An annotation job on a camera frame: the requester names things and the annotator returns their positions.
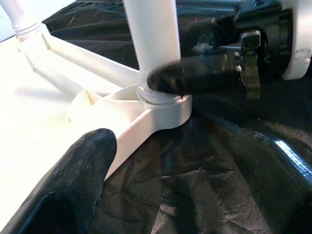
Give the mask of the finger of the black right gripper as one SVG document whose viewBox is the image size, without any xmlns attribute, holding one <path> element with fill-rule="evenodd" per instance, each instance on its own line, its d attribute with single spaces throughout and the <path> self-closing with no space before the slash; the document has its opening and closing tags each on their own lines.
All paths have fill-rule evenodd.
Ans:
<svg viewBox="0 0 312 234">
<path fill-rule="evenodd" d="M 235 25 L 235 15 L 221 15 L 211 19 L 213 45 L 225 46 L 239 41 L 239 31 Z"/>
<path fill-rule="evenodd" d="M 167 94 L 201 94 L 230 90 L 240 73 L 232 55 L 200 55 L 182 58 L 153 70 L 150 89 Z"/>
</svg>

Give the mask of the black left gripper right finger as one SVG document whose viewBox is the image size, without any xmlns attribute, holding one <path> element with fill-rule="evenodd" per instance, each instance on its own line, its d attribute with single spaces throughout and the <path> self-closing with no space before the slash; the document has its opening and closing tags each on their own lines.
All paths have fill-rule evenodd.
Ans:
<svg viewBox="0 0 312 234">
<path fill-rule="evenodd" d="M 312 166 L 270 134 L 236 130 L 229 145 L 273 234 L 312 234 Z"/>
</svg>

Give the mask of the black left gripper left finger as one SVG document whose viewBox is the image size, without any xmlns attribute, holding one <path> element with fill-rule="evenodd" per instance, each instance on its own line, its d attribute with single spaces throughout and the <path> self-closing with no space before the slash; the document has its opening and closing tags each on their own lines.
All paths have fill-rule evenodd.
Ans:
<svg viewBox="0 0 312 234">
<path fill-rule="evenodd" d="M 43 176 L 0 234 L 86 234 L 116 153 L 112 130 L 84 134 Z"/>
</svg>

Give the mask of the white plastic table leg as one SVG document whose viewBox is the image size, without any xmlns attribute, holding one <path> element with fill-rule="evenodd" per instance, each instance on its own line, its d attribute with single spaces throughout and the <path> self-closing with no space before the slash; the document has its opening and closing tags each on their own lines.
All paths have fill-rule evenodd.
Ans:
<svg viewBox="0 0 312 234">
<path fill-rule="evenodd" d="M 42 30 L 42 23 L 30 5 L 31 0 L 0 0 L 19 39 L 26 39 Z"/>
<path fill-rule="evenodd" d="M 148 75 L 180 59 L 176 0 L 123 0 L 139 64 L 138 93 L 151 104 L 174 102 L 174 95 L 151 90 Z"/>
</svg>

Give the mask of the white plastic table top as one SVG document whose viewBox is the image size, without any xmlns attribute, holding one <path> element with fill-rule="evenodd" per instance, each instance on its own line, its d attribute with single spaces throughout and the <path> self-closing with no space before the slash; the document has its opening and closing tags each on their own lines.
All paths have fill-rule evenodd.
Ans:
<svg viewBox="0 0 312 234">
<path fill-rule="evenodd" d="M 191 115 L 192 99 L 151 104 L 133 69 L 52 36 L 46 25 L 0 43 L 0 231 L 84 134 L 105 128 L 117 153 L 105 180 L 153 133 Z"/>
</svg>

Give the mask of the black plastic table cover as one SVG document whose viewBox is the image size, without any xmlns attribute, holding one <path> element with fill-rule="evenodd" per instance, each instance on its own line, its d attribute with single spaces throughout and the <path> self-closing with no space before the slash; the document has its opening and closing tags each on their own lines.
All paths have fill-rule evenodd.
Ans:
<svg viewBox="0 0 312 234">
<path fill-rule="evenodd" d="M 182 58 L 232 55 L 241 42 L 213 45 L 211 19 L 240 2 L 176 0 Z M 230 90 L 190 94 L 182 126 L 152 134 L 104 181 L 87 234 L 273 234 L 234 160 L 229 140 L 250 129 L 287 142 L 312 166 L 312 69 L 261 84 L 247 97 L 241 74 Z"/>
</svg>

